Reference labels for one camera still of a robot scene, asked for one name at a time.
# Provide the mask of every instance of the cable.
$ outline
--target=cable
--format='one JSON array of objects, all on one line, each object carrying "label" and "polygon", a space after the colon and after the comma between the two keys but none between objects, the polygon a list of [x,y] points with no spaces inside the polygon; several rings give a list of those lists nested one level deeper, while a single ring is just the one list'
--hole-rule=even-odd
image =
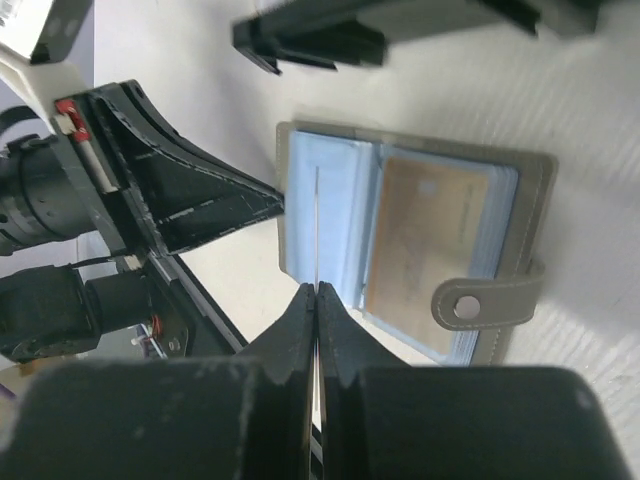
[{"label": "cable", "polygon": [[89,260],[82,260],[80,262],[77,263],[70,263],[69,265],[67,265],[68,267],[71,268],[82,268],[82,267],[90,267],[91,265],[100,265],[102,263],[107,263],[107,262],[113,262],[117,259],[118,257],[98,257],[98,258],[90,258]]},{"label": "cable", "polygon": [[25,120],[36,120],[40,117],[26,105],[12,107],[0,113],[0,136],[17,123]]}]

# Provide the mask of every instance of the wallet strap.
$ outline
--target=wallet strap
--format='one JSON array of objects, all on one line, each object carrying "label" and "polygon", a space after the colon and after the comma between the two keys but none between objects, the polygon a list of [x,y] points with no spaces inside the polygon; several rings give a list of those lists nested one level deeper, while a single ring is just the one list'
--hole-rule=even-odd
[{"label": "wallet strap", "polygon": [[533,318],[543,278],[544,265],[533,260],[524,275],[449,280],[436,290],[431,312],[441,327],[452,331],[520,325]]}]

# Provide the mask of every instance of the gray leather wallet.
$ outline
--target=gray leather wallet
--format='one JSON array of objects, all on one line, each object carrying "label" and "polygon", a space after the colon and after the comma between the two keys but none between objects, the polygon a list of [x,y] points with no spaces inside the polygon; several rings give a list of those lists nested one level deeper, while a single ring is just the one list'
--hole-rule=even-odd
[{"label": "gray leather wallet", "polygon": [[[544,265],[533,251],[553,188],[557,161],[548,155],[420,138],[351,126],[286,122],[277,127],[278,187],[286,191],[289,136],[293,131],[386,144],[478,163],[517,169],[518,185],[495,279],[454,278],[437,288],[431,302],[435,321],[450,331],[479,331],[472,365],[500,363],[513,327],[534,314],[544,279]],[[280,268],[286,268],[284,218],[278,220]],[[460,314],[461,301],[473,299],[479,310],[469,318]]]}]

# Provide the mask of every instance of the black plastic part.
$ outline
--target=black plastic part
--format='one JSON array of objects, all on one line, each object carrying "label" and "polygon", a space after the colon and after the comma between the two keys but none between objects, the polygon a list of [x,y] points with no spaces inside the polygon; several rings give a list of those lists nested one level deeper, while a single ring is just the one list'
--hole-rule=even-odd
[{"label": "black plastic part", "polygon": [[326,480],[631,478],[575,374],[411,368],[376,346],[325,284],[317,295],[303,285],[234,357],[50,371],[4,438],[0,477],[320,478],[308,456],[318,335]]},{"label": "black plastic part", "polygon": [[65,60],[71,53],[92,4],[93,0],[55,0],[29,59],[30,63],[58,63]]},{"label": "black plastic part", "polygon": [[597,398],[565,370],[376,368],[357,388],[367,478],[632,478]]},{"label": "black plastic part", "polygon": [[315,293],[303,285],[282,317],[235,356],[257,360],[273,385],[257,397],[256,414],[263,420],[247,442],[256,449],[270,439],[260,455],[264,463],[245,478],[309,478],[315,342]]},{"label": "black plastic part", "polygon": [[23,270],[0,279],[0,354],[14,362],[92,350],[100,330],[77,271]]},{"label": "black plastic part", "polygon": [[102,334],[122,330],[151,318],[151,297],[140,272],[124,272],[89,280],[87,298]]},{"label": "black plastic part", "polygon": [[282,194],[180,137],[137,82],[72,100],[118,185],[104,203],[134,251],[182,253],[283,212]]},{"label": "black plastic part", "polygon": [[278,60],[335,69],[382,65],[388,45],[507,20],[535,35],[544,23],[593,33],[604,0],[293,0],[233,25],[233,45],[280,74]]},{"label": "black plastic part", "polygon": [[357,377],[370,367],[409,367],[349,316],[327,283],[318,289],[317,314],[324,478],[386,478],[364,475],[366,445]]}]

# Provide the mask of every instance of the wallet stitching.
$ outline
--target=wallet stitching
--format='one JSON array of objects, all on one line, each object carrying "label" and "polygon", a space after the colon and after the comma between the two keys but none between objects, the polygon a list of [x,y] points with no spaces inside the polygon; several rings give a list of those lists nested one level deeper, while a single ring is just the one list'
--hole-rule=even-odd
[{"label": "wallet stitching", "polygon": [[[533,208],[531,209],[531,215],[529,215],[529,221],[527,222],[527,228],[525,230],[525,234],[524,234],[523,239],[522,239],[522,247],[520,248],[520,255],[518,255],[518,263],[516,263],[516,271],[520,267],[520,262],[522,261],[522,257],[524,255],[524,246],[527,243],[527,235],[529,234],[529,229],[531,228],[531,220],[533,220],[533,213],[535,212],[535,209],[536,209],[538,203],[540,203],[540,199],[538,197],[538,194],[540,193],[540,187],[542,186],[542,174],[543,174],[542,167],[538,166],[538,171],[539,171],[540,175],[538,176],[538,185],[536,187],[535,204],[533,205]],[[493,358],[495,357],[496,350],[498,348],[498,340],[500,340],[500,336],[501,335],[502,335],[502,329],[499,328],[498,331],[496,332],[496,338],[493,341],[493,347],[491,348],[491,354],[489,355],[489,361],[487,362],[488,365],[491,365],[493,363]]]},{"label": "wallet stitching", "polygon": [[[540,187],[542,186],[542,168],[538,167],[539,173],[540,175],[538,176],[538,184],[536,186],[536,191],[534,193],[534,198],[536,199],[533,207],[531,208],[531,214],[529,215],[529,219],[527,221],[527,227],[525,228],[524,231],[524,235],[523,235],[523,240],[522,240],[522,246],[520,247],[520,253],[518,255],[518,261],[516,263],[516,268],[515,270],[517,271],[518,268],[520,267],[520,263],[522,262],[522,257],[524,256],[524,247],[527,243],[527,236],[529,235],[529,230],[531,229],[531,222],[533,221],[533,214],[536,210],[536,206],[539,203],[539,198],[538,198],[538,194],[540,193]],[[541,281],[541,279],[535,279],[535,280],[527,280],[525,282],[509,282],[509,283],[505,283],[505,284],[501,284],[501,285],[479,285],[474,287],[475,289],[493,289],[493,290],[500,290],[500,289],[505,289],[505,288],[513,288],[513,287],[523,287],[523,286],[527,286],[536,282]],[[442,307],[441,307],[441,300],[442,298],[449,292],[453,291],[453,290],[461,290],[467,287],[461,287],[458,285],[454,285],[448,289],[444,289],[442,293],[440,293],[440,295],[438,295],[438,298],[436,299],[436,310],[437,310],[437,314],[438,314],[438,318],[442,321],[442,323],[444,323],[445,325],[451,327],[451,328],[455,328],[458,329],[460,327],[465,327],[465,326],[474,326],[477,327],[478,329],[481,328],[488,328],[488,327],[496,327],[496,326],[502,326],[502,327],[508,327],[510,325],[517,325],[519,323],[522,323],[523,321],[527,320],[527,317],[523,317],[520,318],[518,320],[512,320],[510,322],[499,322],[499,323],[487,323],[487,324],[480,324],[480,325],[475,325],[472,323],[462,323],[459,325],[453,325],[451,323],[449,323],[443,316],[442,314]],[[495,349],[496,349],[496,345],[494,345],[492,353],[491,353],[491,359],[493,359],[493,355],[495,353]]]}]

